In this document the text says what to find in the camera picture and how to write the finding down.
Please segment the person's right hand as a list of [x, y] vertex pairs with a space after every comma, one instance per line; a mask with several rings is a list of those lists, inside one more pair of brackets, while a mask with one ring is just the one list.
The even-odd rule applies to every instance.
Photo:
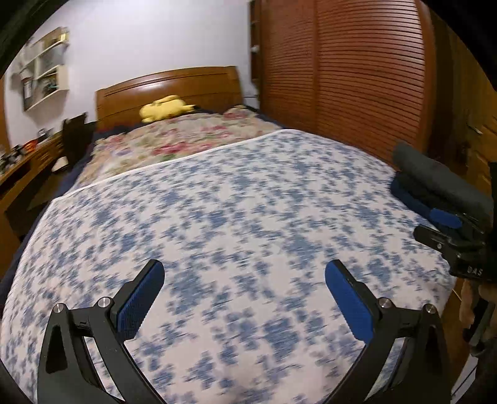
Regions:
[[470, 328], [474, 322], [475, 314], [473, 308], [479, 299], [479, 286], [469, 279], [464, 279], [461, 288], [461, 303], [459, 308], [459, 320], [464, 328]]

